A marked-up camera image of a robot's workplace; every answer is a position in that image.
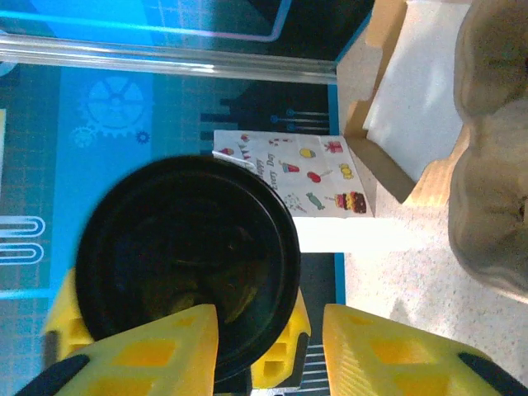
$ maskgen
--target cardboard box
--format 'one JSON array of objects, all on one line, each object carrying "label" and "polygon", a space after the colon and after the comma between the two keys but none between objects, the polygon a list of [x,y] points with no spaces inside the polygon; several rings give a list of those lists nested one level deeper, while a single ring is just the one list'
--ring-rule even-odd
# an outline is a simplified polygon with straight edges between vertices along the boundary
[{"label": "cardboard box", "polygon": [[[467,3],[468,0],[450,0]],[[372,101],[398,42],[399,33],[407,12],[405,0],[376,0],[370,23],[363,35],[365,51],[378,55],[378,73],[371,81],[370,97],[351,103],[343,134],[356,156],[372,171],[378,181],[400,202],[406,205],[444,205],[450,194],[450,179],[460,155],[467,149],[469,129],[464,127],[452,154],[445,159],[430,163],[418,183],[377,144],[369,141],[363,124]]]}]

